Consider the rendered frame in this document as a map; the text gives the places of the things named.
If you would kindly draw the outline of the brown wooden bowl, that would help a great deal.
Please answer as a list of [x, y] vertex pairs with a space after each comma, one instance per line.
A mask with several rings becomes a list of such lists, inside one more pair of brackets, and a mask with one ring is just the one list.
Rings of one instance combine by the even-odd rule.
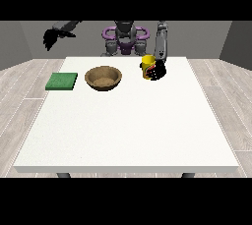
[[94, 67], [85, 74], [86, 83], [97, 91], [112, 90], [119, 85], [121, 79], [121, 72], [110, 66]]

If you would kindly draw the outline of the yellow cup with melon print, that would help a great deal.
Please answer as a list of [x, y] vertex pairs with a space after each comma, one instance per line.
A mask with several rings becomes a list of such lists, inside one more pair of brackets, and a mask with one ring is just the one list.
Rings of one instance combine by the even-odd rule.
[[151, 78], [151, 72], [156, 67], [156, 57], [151, 54], [147, 54], [142, 57], [142, 71], [143, 78], [149, 80]]

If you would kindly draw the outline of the green square pad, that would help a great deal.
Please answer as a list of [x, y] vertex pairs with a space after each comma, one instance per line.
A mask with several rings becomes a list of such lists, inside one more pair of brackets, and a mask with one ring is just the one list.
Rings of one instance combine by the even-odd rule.
[[77, 73], [53, 73], [46, 86], [46, 90], [72, 90], [74, 88]]

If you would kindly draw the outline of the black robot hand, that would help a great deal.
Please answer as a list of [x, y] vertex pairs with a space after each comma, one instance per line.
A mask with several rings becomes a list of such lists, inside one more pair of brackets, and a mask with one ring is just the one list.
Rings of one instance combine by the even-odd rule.
[[43, 36], [43, 44], [47, 51], [57, 42], [59, 37], [75, 37], [75, 35], [69, 31], [59, 29], [48, 29]]
[[157, 81], [164, 77], [166, 74], [166, 68], [162, 60], [157, 60], [155, 64], [149, 67], [146, 71], [146, 76], [151, 81]]

